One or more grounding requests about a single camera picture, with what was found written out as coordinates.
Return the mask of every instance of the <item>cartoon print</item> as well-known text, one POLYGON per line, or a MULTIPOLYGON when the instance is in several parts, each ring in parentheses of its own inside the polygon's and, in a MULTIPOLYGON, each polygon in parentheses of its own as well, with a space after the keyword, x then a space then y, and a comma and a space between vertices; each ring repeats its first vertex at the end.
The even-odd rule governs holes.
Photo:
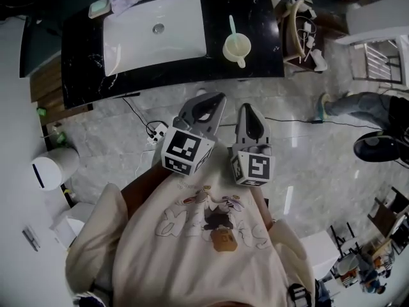
POLYGON ((210 234, 213 241, 214 250, 221 251, 236 251, 237 241, 233 232, 229 228, 218 228, 210 234))
POLYGON ((253 228, 253 231, 251 233, 253 234, 253 237, 256 239, 255 241, 258 242, 256 243, 257 248, 265 249, 271 246, 271 241, 270 239, 265 237, 265 234, 264 234, 265 230, 263 230, 260 224, 257 224, 253 228))
POLYGON ((252 247, 252 242, 253 242, 253 236, 252 236, 252 233, 251 233, 250 226, 247 225, 247 223, 244 223, 243 221, 240 221, 237 224, 237 230, 238 230, 238 233, 240 233, 242 235, 244 244, 247 247, 251 248, 252 247))
POLYGON ((156 235, 160 235, 161 237, 167 237, 168 235, 171 234, 174 237, 178 237, 181 232, 181 229, 185 225, 186 216, 187 216, 186 210, 180 212, 177 216, 175 216, 171 209, 166 209, 165 219, 163 219, 156 227, 155 230, 156 235))
POLYGON ((192 217, 189 217, 189 220, 186 223, 186 236, 193 237, 200 235, 202 232, 201 222, 205 218, 204 209, 199 208, 193 214, 192 217))
POLYGON ((207 208, 204 211, 204 220, 207 222, 204 226, 205 230, 217 230, 220 226, 233 229, 228 211, 222 210, 219 206, 215 210, 207 208))
POLYGON ((225 229, 236 239, 242 238, 247 247, 265 249, 271 246, 270 239, 260 224, 252 229, 240 216, 246 205, 252 205, 251 201, 246 200, 245 205, 245 201, 237 195, 214 198, 210 189, 209 185, 204 185, 194 196, 178 200, 175 205, 166 209, 155 229, 156 235, 177 237, 183 232, 187 237, 201 237, 211 242, 215 231, 225 229))

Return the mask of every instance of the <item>white sink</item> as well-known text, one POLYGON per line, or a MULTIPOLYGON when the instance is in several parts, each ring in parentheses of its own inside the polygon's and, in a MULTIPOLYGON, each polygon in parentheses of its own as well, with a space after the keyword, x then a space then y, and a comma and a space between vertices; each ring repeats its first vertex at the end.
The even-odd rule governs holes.
POLYGON ((205 55, 200 0, 155 0, 104 19, 106 76, 205 55))

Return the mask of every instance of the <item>white trash can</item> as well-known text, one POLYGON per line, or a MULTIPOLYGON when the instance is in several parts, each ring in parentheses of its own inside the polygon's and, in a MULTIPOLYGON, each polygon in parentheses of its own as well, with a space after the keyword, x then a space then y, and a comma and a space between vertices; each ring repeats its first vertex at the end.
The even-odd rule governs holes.
POLYGON ((58 188, 78 169, 79 155, 72 148, 57 148, 39 155, 31 163, 38 187, 44 191, 58 188))

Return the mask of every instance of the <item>power strip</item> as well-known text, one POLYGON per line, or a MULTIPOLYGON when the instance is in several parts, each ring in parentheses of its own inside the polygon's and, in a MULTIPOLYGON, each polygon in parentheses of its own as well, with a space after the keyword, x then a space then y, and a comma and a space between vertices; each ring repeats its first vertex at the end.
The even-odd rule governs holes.
POLYGON ((167 132, 167 127, 163 123, 159 123, 153 133, 153 138, 148 136, 148 143, 151 145, 156 145, 160 139, 162 139, 167 132))

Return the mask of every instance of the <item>black marble countertop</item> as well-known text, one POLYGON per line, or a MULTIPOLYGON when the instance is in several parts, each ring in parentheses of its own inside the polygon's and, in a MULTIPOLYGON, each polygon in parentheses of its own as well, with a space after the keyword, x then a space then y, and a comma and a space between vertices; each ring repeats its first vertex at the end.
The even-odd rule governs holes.
POLYGON ((104 73, 104 17, 88 18, 85 9, 65 21, 62 77, 67 108, 158 86, 218 79, 283 77, 279 30, 270 0, 201 0, 207 55, 129 70, 109 77, 104 73), (230 34, 229 15, 236 30, 252 44, 246 67, 222 53, 230 34))

